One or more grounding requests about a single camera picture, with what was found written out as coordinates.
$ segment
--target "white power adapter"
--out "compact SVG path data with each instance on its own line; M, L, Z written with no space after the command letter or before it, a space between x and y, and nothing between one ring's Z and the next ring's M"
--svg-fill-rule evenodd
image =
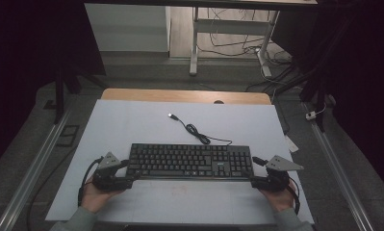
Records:
M306 119L308 120L312 120L316 117L317 117L317 114L315 113L315 111L306 114Z

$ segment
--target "forearm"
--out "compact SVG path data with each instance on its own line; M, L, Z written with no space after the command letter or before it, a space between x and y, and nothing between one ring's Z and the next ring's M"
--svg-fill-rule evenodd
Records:
M68 222L57 222L50 231L90 231L95 222L96 214L79 207Z
M308 221L300 221L293 208L274 214L275 222L281 231L313 231Z

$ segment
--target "space bar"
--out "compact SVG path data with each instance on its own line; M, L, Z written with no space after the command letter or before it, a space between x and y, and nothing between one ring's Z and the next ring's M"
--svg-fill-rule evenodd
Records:
M150 170L149 175L156 175L156 176L182 176L183 171L177 171L177 170Z

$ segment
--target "keyboard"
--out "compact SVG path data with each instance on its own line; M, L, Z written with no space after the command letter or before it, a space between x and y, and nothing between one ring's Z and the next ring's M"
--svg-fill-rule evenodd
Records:
M133 143L126 175L141 179L247 180L249 146Z

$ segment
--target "white wall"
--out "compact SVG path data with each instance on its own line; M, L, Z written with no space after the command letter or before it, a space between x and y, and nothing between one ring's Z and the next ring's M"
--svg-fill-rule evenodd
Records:
M85 6L100 51L168 51L169 7Z

